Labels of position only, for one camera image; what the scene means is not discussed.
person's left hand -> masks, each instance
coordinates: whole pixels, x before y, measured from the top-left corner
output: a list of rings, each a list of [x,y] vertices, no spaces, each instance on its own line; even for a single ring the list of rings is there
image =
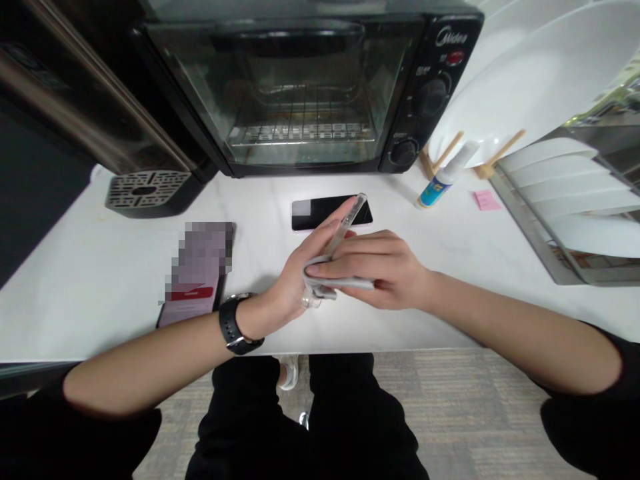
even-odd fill
[[[304,313],[302,296],[305,282],[302,279],[302,268],[312,258],[322,255],[354,202],[355,197],[346,200],[309,234],[291,253],[280,277],[269,290],[238,305],[236,318],[240,331],[245,336],[254,340],[264,338]],[[348,231],[345,238],[354,235],[354,232]]]

black pants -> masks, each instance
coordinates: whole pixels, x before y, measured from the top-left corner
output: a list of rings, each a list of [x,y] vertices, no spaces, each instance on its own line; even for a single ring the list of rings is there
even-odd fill
[[[312,355],[309,431],[278,405],[272,357],[213,371],[187,479],[428,479],[400,402],[373,376],[373,355]]]

wooden plate holder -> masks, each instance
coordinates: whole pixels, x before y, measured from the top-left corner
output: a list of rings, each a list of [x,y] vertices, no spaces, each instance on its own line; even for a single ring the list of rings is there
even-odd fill
[[[500,158],[502,158],[505,152],[509,150],[518,140],[520,140],[520,138],[522,138],[522,136],[526,132],[527,131],[524,129],[520,130],[518,133],[512,136],[512,138],[508,142],[506,142],[504,146],[502,146],[502,148],[500,148],[500,150],[498,150],[498,152],[496,152],[496,154],[489,159],[488,162],[486,162],[484,165],[478,165],[477,167],[474,167],[473,170],[475,171],[475,174],[482,180],[491,178],[495,173],[493,164]],[[425,168],[425,172],[427,174],[427,178],[429,180],[433,180],[435,174],[438,173],[438,170],[440,170],[440,165],[442,165],[442,162],[447,159],[453,148],[458,144],[458,142],[460,142],[464,135],[465,133],[463,131],[459,131],[453,138],[447,149],[442,155],[440,155],[440,158],[438,158],[438,161],[435,163],[431,162],[431,159],[429,158],[429,144],[427,144],[427,146],[420,152],[420,162],[422,162],[422,165]]]

finger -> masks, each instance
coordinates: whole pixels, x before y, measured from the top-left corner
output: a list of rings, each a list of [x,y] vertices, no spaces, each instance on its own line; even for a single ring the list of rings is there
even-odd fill
[[[389,292],[382,290],[362,290],[355,288],[342,288],[339,289],[345,295],[373,305],[374,307],[378,307],[378,305],[383,305],[386,297],[390,295]]]
[[[330,223],[323,227],[318,227],[300,244],[298,249],[304,252],[308,258],[316,257],[321,254],[322,248],[328,244],[335,231],[338,230],[340,220],[333,219]]]
[[[395,238],[379,238],[370,240],[344,241],[335,253],[333,259],[338,259],[352,253],[371,253],[374,255],[391,255],[398,253],[402,246],[402,240]]]
[[[330,216],[324,220],[318,228],[312,231],[300,244],[300,249],[308,252],[309,255],[320,255],[320,250],[331,240],[331,236],[338,229],[338,225],[347,216],[355,202],[355,197],[351,197],[343,202]]]
[[[358,235],[358,240],[373,240],[373,239],[397,239],[400,238],[391,230],[380,230],[373,233],[367,233],[366,235]]]
[[[355,196],[349,199],[346,199],[342,203],[342,205],[336,208],[336,210],[324,220],[324,222],[318,225],[318,228],[324,227],[325,225],[328,225],[329,223],[331,223],[333,220],[336,220],[336,219],[342,221],[342,219],[347,216],[347,214],[349,213],[349,210],[351,210],[354,204],[355,204]]]
[[[354,253],[330,262],[310,265],[306,272],[312,277],[326,279],[351,276],[385,279],[396,267],[397,260],[392,255]]]

hand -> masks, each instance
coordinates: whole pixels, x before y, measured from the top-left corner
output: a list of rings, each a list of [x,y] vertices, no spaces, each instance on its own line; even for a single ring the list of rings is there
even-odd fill
[[[344,240],[332,261],[310,265],[306,272],[326,279],[352,275],[375,279],[372,291],[340,290],[379,309],[431,308],[436,274],[424,268],[406,242],[388,230]]]
[[[304,313],[302,296],[305,282],[302,280],[302,268],[312,258],[322,255],[354,202],[355,197],[346,200],[309,234],[289,256],[280,277],[267,292],[238,305],[236,318],[244,335],[254,340],[264,338]],[[345,238],[354,235],[349,231]]]

